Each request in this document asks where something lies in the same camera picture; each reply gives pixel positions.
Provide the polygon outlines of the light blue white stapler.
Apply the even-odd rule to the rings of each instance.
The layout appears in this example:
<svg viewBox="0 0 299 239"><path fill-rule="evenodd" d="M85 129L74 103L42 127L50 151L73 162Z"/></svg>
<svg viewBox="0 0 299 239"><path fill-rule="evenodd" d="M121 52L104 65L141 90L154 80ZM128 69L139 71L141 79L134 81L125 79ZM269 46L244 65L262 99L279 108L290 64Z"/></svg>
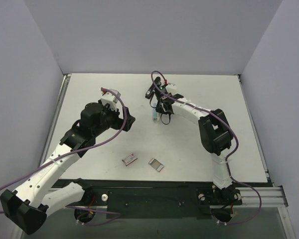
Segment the light blue white stapler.
<svg viewBox="0 0 299 239"><path fill-rule="evenodd" d="M151 103L151 108L152 108L152 120L154 122L158 121L158 113L156 112L156 103Z"/></svg>

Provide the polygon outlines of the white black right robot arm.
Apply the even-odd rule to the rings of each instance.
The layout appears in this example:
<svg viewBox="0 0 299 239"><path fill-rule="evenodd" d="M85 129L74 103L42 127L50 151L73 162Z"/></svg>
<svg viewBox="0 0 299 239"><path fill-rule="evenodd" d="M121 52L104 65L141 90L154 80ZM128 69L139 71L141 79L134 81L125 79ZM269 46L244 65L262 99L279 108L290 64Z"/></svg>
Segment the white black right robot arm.
<svg viewBox="0 0 299 239"><path fill-rule="evenodd" d="M155 111L161 115L182 116L198 125L200 140L204 149L213 154L212 199L217 204L240 205L241 194L236 189L230 167L229 157L238 149L239 142L229 126L221 109L207 110L190 103L180 94L154 93L157 103Z"/></svg>

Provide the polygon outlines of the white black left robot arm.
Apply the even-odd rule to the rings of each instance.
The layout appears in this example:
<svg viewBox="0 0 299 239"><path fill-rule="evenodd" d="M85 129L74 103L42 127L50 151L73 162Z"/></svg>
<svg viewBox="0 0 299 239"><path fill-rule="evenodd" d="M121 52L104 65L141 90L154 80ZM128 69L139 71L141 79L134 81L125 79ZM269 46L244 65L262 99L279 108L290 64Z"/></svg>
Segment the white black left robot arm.
<svg viewBox="0 0 299 239"><path fill-rule="evenodd" d="M120 118L115 101L88 103L46 161L26 176L26 181L17 188L1 193L0 202L5 216L31 235L55 211L74 202L89 204L93 193L81 179L56 192L50 193L49 190L72 164L93 148L99 135L110 128L117 133L130 130L136 119L127 107L123 106L122 110L123 117Z"/></svg>

